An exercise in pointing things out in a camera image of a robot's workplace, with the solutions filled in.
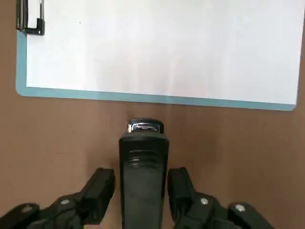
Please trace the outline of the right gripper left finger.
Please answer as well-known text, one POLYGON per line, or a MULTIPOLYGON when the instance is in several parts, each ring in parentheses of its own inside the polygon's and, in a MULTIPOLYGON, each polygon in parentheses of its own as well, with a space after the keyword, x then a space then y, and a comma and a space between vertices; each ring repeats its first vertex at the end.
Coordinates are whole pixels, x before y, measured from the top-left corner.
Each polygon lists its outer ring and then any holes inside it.
POLYGON ((82 229, 99 225, 115 190, 113 169, 98 168, 81 191, 61 196, 41 209, 36 203, 15 206, 0 218, 2 229, 82 229))

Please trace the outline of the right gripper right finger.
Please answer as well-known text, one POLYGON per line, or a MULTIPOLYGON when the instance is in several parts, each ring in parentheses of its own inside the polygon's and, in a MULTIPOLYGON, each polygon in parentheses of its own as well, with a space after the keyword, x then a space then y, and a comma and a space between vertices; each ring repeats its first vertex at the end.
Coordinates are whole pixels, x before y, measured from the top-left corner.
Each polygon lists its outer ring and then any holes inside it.
POLYGON ((253 206, 234 202, 224 207, 217 198, 195 190, 186 168, 168 171, 168 196, 175 229, 272 229, 253 206))

